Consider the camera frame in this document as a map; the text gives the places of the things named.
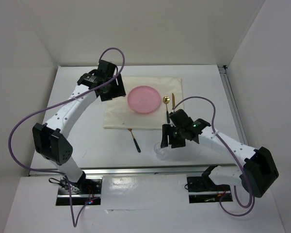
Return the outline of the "cream cloth placemat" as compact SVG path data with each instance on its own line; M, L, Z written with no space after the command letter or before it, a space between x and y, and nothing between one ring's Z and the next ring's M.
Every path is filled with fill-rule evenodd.
M138 86L147 85L155 88L161 95L175 100L182 100L182 83L179 77L147 77L147 76L124 76L122 77L126 96L106 101L103 128L105 129L136 129L136 130L161 130L162 125L167 123L166 107L161 101L160 107L150 114L139 114L132 111L127 103L129 92ZM168 104L168 110L172 110L172 103Z

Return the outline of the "pink plastic plate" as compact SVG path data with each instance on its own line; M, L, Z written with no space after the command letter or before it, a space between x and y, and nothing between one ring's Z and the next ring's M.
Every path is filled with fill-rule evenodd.
M155 112L161 105L159 92L147 85L133 88L127 97L129 108L139 114L150 114Z

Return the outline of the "gold knife green handle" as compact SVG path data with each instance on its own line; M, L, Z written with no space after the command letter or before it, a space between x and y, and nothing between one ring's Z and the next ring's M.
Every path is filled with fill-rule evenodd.
M175 95L172 93L172 109L175 108L176 102L175 102Z

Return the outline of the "gold fork green handle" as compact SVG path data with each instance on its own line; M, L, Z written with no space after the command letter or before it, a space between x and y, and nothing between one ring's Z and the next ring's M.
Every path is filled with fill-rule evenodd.
M130 132L130 134L131 134L131 136L133 138L133 141L134 141L134 144L135 144L135 147L136 147L138 153L140 153L141 152L141 149L140 149L140 147L138 145L138 142L137 142L137 140L136 140L136 138L135 138L135 136L134 136L134 134L132 132L132 129L128 129L128 131Z

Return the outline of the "gold spoon green handle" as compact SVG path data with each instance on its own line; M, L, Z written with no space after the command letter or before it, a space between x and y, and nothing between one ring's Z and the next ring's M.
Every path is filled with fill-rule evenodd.
M168 112L168 104L170 102L170 98L168 96L164 96L162 101L163 101L163 103L165 104L165 107L166 107L166 120L167 120L167 123L170 124L170 118L169 118L169 112Z

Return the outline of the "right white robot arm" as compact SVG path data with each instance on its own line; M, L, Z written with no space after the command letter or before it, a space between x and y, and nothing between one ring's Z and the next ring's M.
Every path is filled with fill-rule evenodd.
M278 178L279 173L271 152L256 149L218 132L203 119L193 121L180 109L169 115L172 124L162 125L161 148L172 149L194 141L234 160L236 167L209 166L202 174L201 182L206 190L219 185L242 186L255 198L261 198Z

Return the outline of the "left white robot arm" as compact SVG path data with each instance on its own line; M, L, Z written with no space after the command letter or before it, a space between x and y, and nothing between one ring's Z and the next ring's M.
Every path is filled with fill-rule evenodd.
M107 101L126 95L122 77L118 75L112 80L116 72L118 67L115 64L100 60L96 69L79 78L69 97L70 102L64 104L44 124L37 123L32 129L37 153L65 174L62 186L65 189L69 187L76 194L89 193L95 184L86 178L85 172L73 160L73 147L67 139L82 113L97 98Z

